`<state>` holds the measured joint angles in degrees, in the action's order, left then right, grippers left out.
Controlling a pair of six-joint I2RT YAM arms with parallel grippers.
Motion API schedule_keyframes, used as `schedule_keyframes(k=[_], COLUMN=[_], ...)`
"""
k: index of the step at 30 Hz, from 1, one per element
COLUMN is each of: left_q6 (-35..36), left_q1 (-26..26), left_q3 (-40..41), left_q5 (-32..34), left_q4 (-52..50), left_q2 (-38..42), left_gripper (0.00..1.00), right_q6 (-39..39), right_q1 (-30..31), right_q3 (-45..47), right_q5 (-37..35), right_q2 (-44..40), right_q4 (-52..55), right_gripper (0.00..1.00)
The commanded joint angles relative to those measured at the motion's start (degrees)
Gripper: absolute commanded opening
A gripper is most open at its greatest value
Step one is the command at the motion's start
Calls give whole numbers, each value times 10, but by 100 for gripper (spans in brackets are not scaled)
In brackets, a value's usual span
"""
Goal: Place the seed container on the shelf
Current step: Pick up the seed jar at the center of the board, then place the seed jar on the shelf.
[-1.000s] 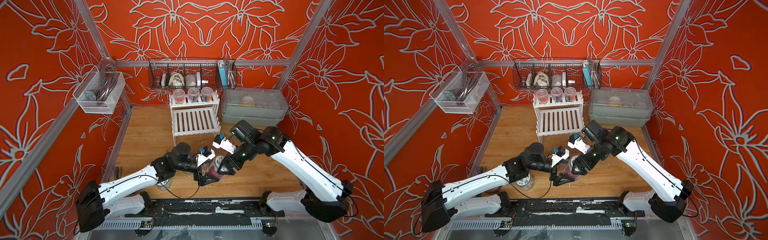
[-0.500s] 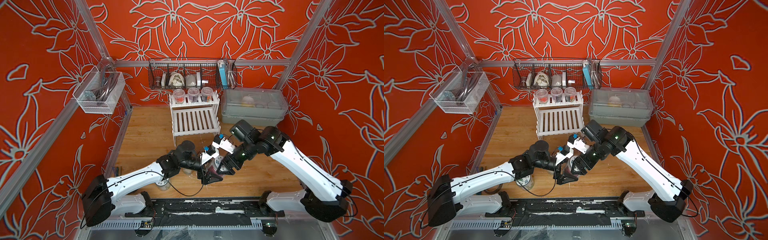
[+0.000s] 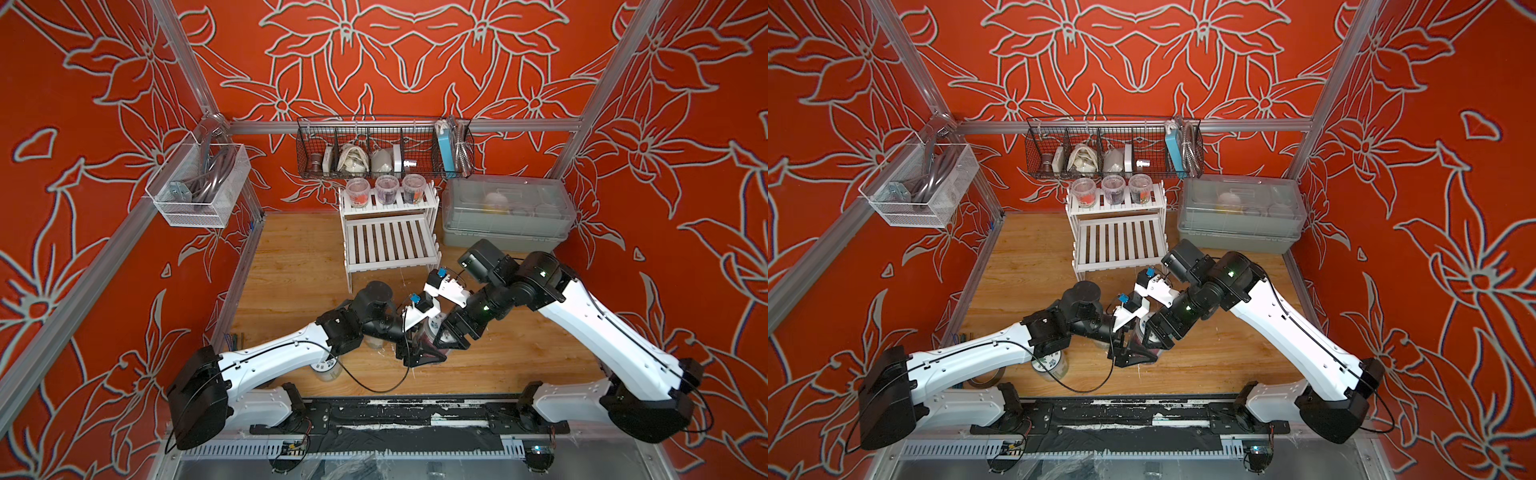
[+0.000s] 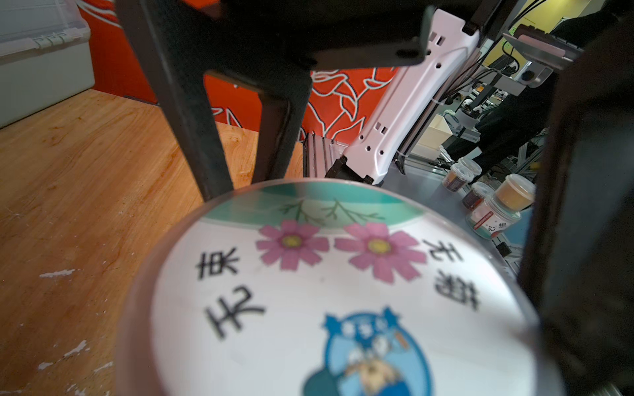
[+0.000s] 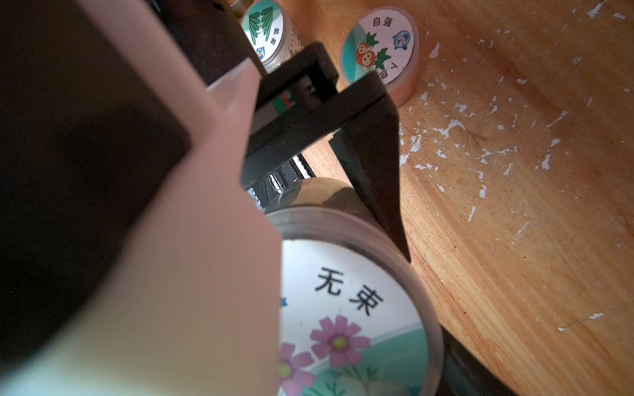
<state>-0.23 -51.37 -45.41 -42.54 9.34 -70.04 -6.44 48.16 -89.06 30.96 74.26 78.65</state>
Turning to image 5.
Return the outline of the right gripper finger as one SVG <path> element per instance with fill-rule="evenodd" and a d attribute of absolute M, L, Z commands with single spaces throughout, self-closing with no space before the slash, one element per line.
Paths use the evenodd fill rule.
<path fill-rule="evenodd" d="M 444 363 L 439 396 L 515 396 L 497 376 L 442 327 Z"/>

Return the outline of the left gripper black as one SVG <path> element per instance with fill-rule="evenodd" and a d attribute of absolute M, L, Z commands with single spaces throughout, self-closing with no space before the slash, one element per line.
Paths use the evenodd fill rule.
<path fill-rule="evenodd" d="M 320 42 L 267 75 L 259 86 L 240 178 L 251 188 L 336 130 L 330 147 L 374 220 L 411 261 L 401 216 L 399 114 L 375 73 L 343 92 Z"/>

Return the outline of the seed jar strawberry lid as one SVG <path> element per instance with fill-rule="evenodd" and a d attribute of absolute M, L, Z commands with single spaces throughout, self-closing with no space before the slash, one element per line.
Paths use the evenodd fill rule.
<path fill-rule="evenodd" d="M 371 10 L 348 33 L 339 58 L 346 84 L 376 74 L 397 107 L 414 93 L 419 72 L 419 32 L 407 11 Z"/>

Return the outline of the seed jar flower lid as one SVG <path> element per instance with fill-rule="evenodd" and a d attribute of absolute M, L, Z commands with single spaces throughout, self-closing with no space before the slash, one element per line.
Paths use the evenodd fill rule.
<path fill-rule="evenodd" d="M 265 215 L 282 235 L 280 395 L 433 395 L 442 332 L 424 288 L 356 191 L 300 180 Z"/>

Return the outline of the seed jar tree lid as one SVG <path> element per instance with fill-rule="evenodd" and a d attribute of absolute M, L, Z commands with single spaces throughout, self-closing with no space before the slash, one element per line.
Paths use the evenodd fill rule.
<path fill-rule="evenodd" d="M 257 1 L 247 9 L 240 24 L 268 73 L 304 49 L 299 31 L 277 1 Z"/>

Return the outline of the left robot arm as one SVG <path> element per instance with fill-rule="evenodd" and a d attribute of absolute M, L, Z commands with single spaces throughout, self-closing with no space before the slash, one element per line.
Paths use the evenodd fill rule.
<path fill-rule="evenodd" d="M 153 1 L 155 14 L 205 83 L 216 82 L 256 52 L 226 1 Z M 241 185 L 259 207 L 312 178 L 303 152 L 330 140 L 354 191 L 402 254 L 409 246 L 401 217 L 399 114 L 376 74 L 343 91 L 324 45 L 301 50 L 263 72 Z"/>

